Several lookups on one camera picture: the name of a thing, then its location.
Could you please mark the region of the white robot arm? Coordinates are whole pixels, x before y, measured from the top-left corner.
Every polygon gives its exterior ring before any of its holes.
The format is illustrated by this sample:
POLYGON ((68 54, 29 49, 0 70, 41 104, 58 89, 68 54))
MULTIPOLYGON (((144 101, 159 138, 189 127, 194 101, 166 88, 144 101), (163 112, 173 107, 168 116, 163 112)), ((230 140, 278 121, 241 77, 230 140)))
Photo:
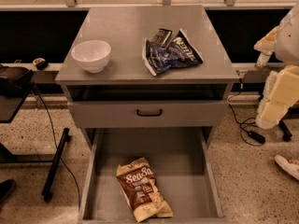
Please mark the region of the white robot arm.
POLYGON ((263 69, 272 54, 285 64, 279 72, 270 72, 257 111, 256 124, 272 129, 299 101, 299 4, 260 39, 254 49, 260 52, 256 69, 263 69))

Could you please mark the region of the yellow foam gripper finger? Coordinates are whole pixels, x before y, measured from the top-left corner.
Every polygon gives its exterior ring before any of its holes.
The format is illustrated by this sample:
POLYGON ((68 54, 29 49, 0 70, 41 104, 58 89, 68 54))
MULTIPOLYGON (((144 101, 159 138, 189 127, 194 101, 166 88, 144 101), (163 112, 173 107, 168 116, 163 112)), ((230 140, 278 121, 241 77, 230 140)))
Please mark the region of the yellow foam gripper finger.
POLYGON ((256 124, 262 129, 272 129, 298 101, 299 66, 288 65, 279 72, 271 71, 263 89, 256 124))
POLYGON ((256 42, 254 49, 263 54, 271 54, 275 51, 277 45, 278 27, 273 28, 267 35, 256 42))

